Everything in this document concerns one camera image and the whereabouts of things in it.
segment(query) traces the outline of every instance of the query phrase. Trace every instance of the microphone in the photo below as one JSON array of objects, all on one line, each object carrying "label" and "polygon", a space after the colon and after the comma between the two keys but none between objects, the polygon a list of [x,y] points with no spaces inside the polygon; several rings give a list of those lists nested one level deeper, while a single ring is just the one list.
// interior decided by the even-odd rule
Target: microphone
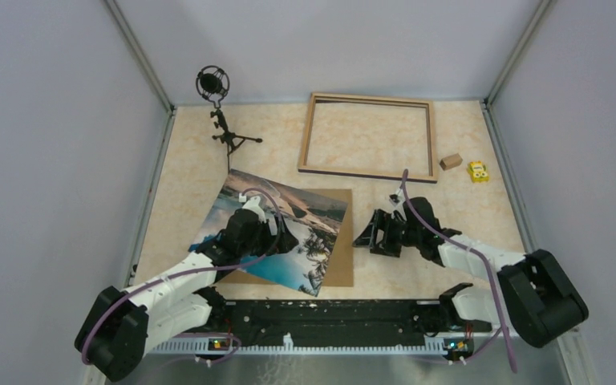
[{"label": "microphone", "polygon": [[230,79],[220,67],[206,66],[197,74],[195,86],[202,99],[213,103],[215,108],[220,108],[221,100],[228,95]]}]

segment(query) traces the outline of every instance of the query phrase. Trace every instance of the table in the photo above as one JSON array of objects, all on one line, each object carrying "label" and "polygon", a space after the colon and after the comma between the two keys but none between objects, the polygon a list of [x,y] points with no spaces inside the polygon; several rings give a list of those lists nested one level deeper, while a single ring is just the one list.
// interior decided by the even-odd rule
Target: table
[{"label": "table", "polygon": [[[478,101],[434,102],[436,151],[455,152],[464,163],[440,171],[437,184],[408,183],[410,197],[426,197],[443,227],[496,247],[523,251],[509,197]],[[211,139],[220,133],[209,120],[210,106],[179,107],[156,192],[135,282],[142,282],[182,260],[226,176],[225,146]],[[260,136],[262,144],[245,143],[232,155],[233,168],[297,188],[349,188],[353,192],[355,236],[372,211],[388,209],[387,196],[399,182],[299,173],[298,153],[307,103],[238,105],[222,108],[231,131]],[[348,132],[335,132],[347,140]],[[490,181],[473,184],[464,168],[471,160],[489,167]],[[486,282],[424,260],[415,249],[400,258],[355,249],[355,285],[322,287],[320,299],[437,298],[460,282]],[[310,299],[279,285],[220,284],[227,299]]]}]

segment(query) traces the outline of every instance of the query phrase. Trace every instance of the tripod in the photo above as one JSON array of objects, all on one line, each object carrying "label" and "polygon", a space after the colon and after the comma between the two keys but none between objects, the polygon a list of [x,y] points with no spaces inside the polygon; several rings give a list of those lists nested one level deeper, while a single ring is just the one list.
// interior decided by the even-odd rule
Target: tripod
[{"label": "tripod", "polygon": [[[220,135],[214,135],[212,138],[214,140],[220,140],[221,143],[225,143],[228,147],[228,172],[230,172],[230,154],[235,152],[239,147],[242,146],[244,142],[247,140],[253,140],[256,143],[261,143],[263,139],[261,138],[252,138],[249,136],[238,135],[234,132],[230,132],[228,129],[228,122],[225,121],[225,116],[223,115],[223,111],[220,108],[216,108],[216,111],[211,111],[211,120],[213,121],[213,126],[216,128],[223,128],[223,133]],[[233,140],[241,139],[239,142],[235,143]]]}]

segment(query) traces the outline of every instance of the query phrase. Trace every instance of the robotic arm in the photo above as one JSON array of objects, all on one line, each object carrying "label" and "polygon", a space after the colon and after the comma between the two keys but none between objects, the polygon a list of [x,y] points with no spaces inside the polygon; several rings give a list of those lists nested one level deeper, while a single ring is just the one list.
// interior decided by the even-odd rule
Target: robotic arm
[{"label": "robotic arm", "polygon": [[260,203],[261,197],[250,198],[225,229],[161,275],[123,291],[103,290],[75,339],[84,362],[111,381],[122,379],[153,347],[209,320],[220,296],[208,286],[240,267],[243,257],[287,253],[298,245],[279,213],[271,234]]},{"label": "robotic arm", "polygon": [[[441,228],[426,198],[411,198],[412,208],[448,239],[445,241],[415,219],[415,213],[406,205],[403,190],[389,197],[394,211],[375,210],[369,225],[353,242],[354,247],[368,247],[371,253],[390,257],[399,257],[402,246],[416,247],[429,261],[489,280],[485,264],[470,250],[481,252],[496,272],[510,317],[508,323],[533,347],[543,347],[589,317],[582,297],[548,251],[513,253],[475,241],[457,230]],[[456,316],[463,320],[500,324],[489,290],[461,284],[443,294],[440,300],[451,300]]]}]

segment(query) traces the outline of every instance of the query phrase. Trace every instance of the yellow toy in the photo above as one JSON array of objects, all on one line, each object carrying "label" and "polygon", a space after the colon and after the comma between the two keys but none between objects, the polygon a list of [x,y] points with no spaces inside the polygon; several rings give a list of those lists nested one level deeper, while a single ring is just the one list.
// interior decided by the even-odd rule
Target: yellow toy
[{"label": "yellow toy", "polygon": [[471,182],[487,182],[490,180],[490,175],[488,174],[488,168],[483,165],[483,162],[470,162],[466,169],[468,174],[471,176]]}]

